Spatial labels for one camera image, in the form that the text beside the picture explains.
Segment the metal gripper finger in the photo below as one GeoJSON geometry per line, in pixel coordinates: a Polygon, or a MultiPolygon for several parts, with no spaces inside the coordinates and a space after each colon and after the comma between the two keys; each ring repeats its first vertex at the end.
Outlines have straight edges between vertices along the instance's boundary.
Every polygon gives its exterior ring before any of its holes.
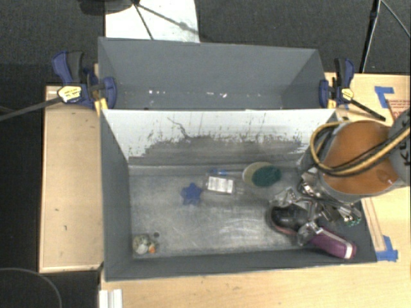
{"type": "Polygon", "coordinates": [[[297,243],[299,246],[304,246],[310,242],[316,235],[320,234],[323,228],[315,222],[307,222],[297,231],[297,243]]]}
{"type": "Polygon", "coordinates": [[[288,187],[276,194],[271,200],[271,206],[275,207],[288,207],[301,200],[301,197],[296,193],[292,187],[288,187]]]}

